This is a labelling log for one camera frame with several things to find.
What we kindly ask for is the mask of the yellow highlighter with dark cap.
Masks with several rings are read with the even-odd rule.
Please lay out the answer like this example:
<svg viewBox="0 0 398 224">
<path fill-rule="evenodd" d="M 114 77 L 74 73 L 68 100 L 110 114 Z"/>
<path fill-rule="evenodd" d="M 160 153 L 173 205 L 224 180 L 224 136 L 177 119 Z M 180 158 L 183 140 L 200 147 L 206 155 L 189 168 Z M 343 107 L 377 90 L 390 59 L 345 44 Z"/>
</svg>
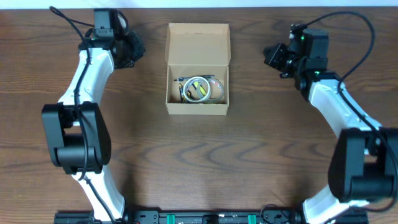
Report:
<svg viewBox="0 0 398 224">
<path fill-rule="evenodd" d="M 194 82 L 193 87 L 194 87 L 194 89 L 196 89 L 197 95 L 200 98 L 203 98 L 207 94 L 207 91 L 204 89 L 201 82 Z"/>
</svg>

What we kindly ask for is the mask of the white masking tape roll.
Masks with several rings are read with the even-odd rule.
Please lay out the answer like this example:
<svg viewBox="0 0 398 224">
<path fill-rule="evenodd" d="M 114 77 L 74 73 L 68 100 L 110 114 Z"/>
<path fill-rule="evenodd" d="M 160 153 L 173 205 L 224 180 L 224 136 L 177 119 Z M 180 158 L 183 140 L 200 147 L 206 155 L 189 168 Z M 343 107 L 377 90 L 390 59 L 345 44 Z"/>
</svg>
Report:
<svg viewBox="0 0 398 224">
<path fill-rule="evenodd" d="M 188 91 L 189 87 L 194 82 L 206 83 L 208 86 L 208 91 L 206 92 L 206 95 L 198 100 L 193 100 L 190 97 L 188 97 L 188 95 L 187 95 L 187 91 Z M 187 82 L 183 86 L 183 95 L 187 99 L 187 101 L 190 103 L 205 103 L 206 101 L 208 101 L 210 99 L 210 96 L 211 96 L 210 83 L 206 78 L 203 78 L 203 77 L 191 77 L 190 79 L 187 80 Z"/>
</svg>

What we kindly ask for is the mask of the cardboard box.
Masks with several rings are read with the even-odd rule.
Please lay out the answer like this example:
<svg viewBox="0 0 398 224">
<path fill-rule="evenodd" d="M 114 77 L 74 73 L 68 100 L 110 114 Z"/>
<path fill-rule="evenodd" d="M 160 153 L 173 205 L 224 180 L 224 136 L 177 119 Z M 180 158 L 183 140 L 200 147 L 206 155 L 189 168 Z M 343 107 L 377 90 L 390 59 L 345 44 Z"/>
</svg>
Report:
<svg viewBox="0 0 398 224">
<path fill-rule="evenodd" d="M 229 108 L 229 63 L 231 60 L 228 24 L 170 23 L 165 46 L 167 86 L 165 105 L 169 114 L 226 115 Z M 178 77 L 215 75 L 224 86 L 223 99 L 215 104 L 180 102 Z M 193 84 L 188 97 L 200 99 Z"/>
</svg>

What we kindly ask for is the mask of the black gel pen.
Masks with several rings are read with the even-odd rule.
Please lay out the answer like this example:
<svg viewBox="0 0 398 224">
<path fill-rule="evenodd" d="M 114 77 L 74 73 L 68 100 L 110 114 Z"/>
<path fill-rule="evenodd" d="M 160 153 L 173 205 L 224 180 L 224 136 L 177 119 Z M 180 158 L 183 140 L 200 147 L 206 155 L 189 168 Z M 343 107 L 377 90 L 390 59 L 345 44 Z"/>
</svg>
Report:
<svg viewBox="0 0 398 224">
<path fill-rule="evenodd" d="M 201 80 L 202 78 L 209 79 L 209 78 L 213 78 L 213 77 L 215 77 L 215 75 L 198 75 L 198 76 L 192 76 L 192 77 L 178 77 L 174 81 L 182 82 L 184 80 L 189 80 L 189 79 L 193 79 L 194 81 L 197 81 L 197 80 Z"/>
</svg>

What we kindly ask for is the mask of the clear tape roll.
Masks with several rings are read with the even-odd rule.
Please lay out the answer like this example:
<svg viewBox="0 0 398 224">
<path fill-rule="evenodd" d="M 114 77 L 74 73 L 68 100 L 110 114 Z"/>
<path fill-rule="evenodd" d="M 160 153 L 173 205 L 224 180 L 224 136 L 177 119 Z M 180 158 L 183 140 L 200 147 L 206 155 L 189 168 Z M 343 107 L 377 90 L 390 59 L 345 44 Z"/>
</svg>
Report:
<svg viewBox="0 0 398 224">
<path fill-rule="evenodd" d="M 208 79 L 211 87 L 211 96 L 206 103 L 208 104 L 215 104 L 220 102 L 224 97 L 224 86 L 223 84 L 215 78 Z"/>
</svg>

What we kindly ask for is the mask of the yellow correction tape dispenser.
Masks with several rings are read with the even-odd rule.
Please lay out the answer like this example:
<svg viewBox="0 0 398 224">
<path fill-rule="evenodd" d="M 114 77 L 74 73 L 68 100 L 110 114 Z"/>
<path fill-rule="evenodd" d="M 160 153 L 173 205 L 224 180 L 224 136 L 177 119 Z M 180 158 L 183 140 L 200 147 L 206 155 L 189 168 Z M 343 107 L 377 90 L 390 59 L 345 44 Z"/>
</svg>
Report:
<svg viewBox="0 0 398 224">
<path fill-rule="evenodd" d="M 179 93 L 180 93 L 180 102 L 185 103 L 187 100 L 183 94 L 183 85 L 181 83 L 178 84 L 178 89 L 179 89 Z"/>
</svg>

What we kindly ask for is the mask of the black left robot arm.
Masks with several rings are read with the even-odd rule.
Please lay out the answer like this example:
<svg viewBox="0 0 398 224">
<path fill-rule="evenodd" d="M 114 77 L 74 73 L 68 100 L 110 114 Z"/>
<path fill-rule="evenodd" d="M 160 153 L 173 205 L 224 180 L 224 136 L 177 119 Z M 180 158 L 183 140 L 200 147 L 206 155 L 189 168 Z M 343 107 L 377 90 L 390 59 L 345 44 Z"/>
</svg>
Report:
<svg viewBox="0 0 398 224">
<path fill-rule="evenodd" d="M 56 104 L 42 109 L 47 147 L 54 166 L 86 193 L 90 212 L 58 212 L 54 223 L 134 223 L 111 175 L 111 138 L 100 111 L 110 75 L 131 68 L 145 48 L 135 32 L 90 29 L 80 45 L 72 82 Z"/>
</svg>

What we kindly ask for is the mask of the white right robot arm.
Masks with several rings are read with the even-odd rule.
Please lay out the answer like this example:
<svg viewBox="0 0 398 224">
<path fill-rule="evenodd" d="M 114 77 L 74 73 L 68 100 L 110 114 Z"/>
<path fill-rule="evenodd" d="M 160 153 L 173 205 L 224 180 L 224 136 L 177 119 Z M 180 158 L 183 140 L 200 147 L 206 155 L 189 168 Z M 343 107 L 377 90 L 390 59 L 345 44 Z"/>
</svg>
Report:
<svg viewBox="0 0 398 224">
<path fill-rule="evenodd" d="M 292 78 L 337 137 L 328 184 L 300 208 L 276 214 L 289 223 L 366 223 L 368 212 L 397 202 L 397 129 L 385 128 L 346 91 L 327 68 L 327 46 L 293 42 L 264 49 L 265 64 Z"/>
</svg>

